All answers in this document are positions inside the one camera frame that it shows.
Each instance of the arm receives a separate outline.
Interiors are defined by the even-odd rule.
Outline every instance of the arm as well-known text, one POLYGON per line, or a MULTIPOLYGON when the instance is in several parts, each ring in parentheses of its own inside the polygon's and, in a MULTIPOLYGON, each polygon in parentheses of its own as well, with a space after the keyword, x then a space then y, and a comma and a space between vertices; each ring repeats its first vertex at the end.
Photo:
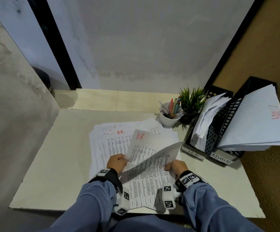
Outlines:
MULTIPOLYGON (((173 169, 178 178, 191 173, 183 161, 175 160, 165 167, 173 169)), ((185 216, 190 219, 196 231, 263 231, 242 216, 228 202, 218 197, 216 191, 203 181, 187 187, 182 197, 185 216)))
MULTIPOLYGON (((122 154, 114 155, 108 161, 107 168, 113 169, 116 176, 127 163, 123 157, 122 154)), ((107 226, 116 203, 116 188, 110 181, 94 179, 83 185, 76 202, 43 232, 96 231, 99 223, 102 227, 107 226)))

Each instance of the document organizer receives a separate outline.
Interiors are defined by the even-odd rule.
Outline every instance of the document organizer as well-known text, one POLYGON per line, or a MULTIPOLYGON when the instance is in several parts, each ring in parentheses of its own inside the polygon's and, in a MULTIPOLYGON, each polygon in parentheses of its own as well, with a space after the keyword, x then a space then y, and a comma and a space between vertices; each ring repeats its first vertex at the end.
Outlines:
MULTIPOLYGON (((193 128, 189 132, 189 135, 182 146, 182 151, 185 151, 201 160, 207 158, 208 160, 223 167, 232 164, 238 158, 241 158, 244 151, 222 151, 219 150, 217 146, 225 133, 228 124, 231 122, 238 107, 240 106, 244 96, 270 84, 272 84, 277 90, 277 84, 275 82, 250 76, 234 96, 232 91, 211 85, 207 91, 207 98, 226 93, 224 97, 230 97, 231 100, 216 114, 209 126, 205 151, 203 152, 190 144, 193 128)), ((196 119, 194 119, 193 125, 196 124, 199 115, 196 119)))

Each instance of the stack of papers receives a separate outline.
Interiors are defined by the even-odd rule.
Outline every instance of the stack of papers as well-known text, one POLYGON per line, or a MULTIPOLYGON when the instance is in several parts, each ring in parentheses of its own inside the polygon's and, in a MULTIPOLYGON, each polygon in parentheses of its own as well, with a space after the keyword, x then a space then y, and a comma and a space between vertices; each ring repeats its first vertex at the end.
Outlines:
POLYGON ((225 95, 225 93, 206 100, 194 127, 190 144, 203 152, 206 147, 208 129, 213 118, 231 99, 229 97, 222 97, 223 95, 225 95))
POLYGON ((130 190, 130 209, 163 208, 163 183, 174 183, 175 175, 164 171, 165 164, 177 159, 180 146, 177 132, 163 128, 153 118, 138 122, 95 125, 89 134, 92 163, 90 179, 103 168, 112 155, 124 154, 128 160, 121 182, 130 190))
POLYGON ((218 148, 263 151, 280 145, 280 103, 273 85, 247 94, 228 125, 218 148))

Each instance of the person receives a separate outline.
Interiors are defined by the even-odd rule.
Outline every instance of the person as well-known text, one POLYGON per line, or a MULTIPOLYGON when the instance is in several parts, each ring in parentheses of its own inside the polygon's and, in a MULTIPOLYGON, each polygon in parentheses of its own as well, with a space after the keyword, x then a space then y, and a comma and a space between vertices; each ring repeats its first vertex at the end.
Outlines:
MULTIPOLYGON (((107 169, 110 169, 117 178, 126 164, 127 161, 123 154, 114 155, 110 157, 107 169)), ((170 169, 173 169, 178 179, 192 173, 185 162, 180 160, 174 160, 165 166, 166 171, 170 169)), ((110 220, 113 206, 116 203, 117 186, 115 185, 116 183, 113 184, 111 181, 102 180, 102 177, 97 177, 84 184, 76 202, 50 228, 42 231, 97 231, 100 225, 104 226, 110 220)), ((235 207, 219 198, 212 186, 203 181, 191 184, 185 189, 182 206, 185 216, 196 231, 263 231, 242 216, 235 207)), ((192 231, 192 229, 162 220, 155 215, 146 215, 122 219, 109 231, 184 232, 192 231)))

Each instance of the white cup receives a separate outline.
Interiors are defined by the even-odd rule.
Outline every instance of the white cup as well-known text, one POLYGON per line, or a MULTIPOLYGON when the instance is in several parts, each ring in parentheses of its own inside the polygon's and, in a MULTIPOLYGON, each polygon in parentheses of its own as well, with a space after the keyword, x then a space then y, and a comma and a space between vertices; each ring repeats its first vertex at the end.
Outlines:
MULTIPOLYGON (((163 105, 168 109, 169 104, 170 104, 170 102, 166 102, 163 105)), ((178 112, 181 112, 181 111, 183 111, 183 109, 180 106, 178 109, 178 112)), ((160 116, 161 124, 165 127, 172 127, 180 119, 180 117, 176 118, 176 119, 169 119, 169 118, 165 117, 161 112, 160 112, 159 116, 160 116)))

